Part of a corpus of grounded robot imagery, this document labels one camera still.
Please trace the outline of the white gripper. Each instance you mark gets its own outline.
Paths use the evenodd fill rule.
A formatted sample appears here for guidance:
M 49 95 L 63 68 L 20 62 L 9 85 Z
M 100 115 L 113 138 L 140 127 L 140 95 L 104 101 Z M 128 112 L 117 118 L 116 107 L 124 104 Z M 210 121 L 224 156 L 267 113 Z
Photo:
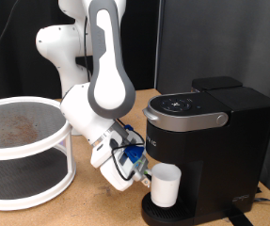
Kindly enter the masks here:
M 119 167 L 119 172 L 125 177 L 131 174 L 133 169 L 133 163 L 129 158 L 119 157 L 117 160 L 117 164 Z M 138 174 L 135 174 L 129 181 L 123 180 L 122 177 L 119 175 L 118 170 L 114 164 L 114 160 L 110 157 L 105 163 L 100 166 L 100 171 L 103 177 L 116 189 L 119 191 L 126 190 L 129 186 L 133 184 L 133 182 L 137 182 L 139 180 Z M 152 176 L 150 169 L 145 169 L 144 174 Z M 151 186 L 151 180 L 148 177 L 144 177 L 141 180 L 141 183 L 146 186 Z

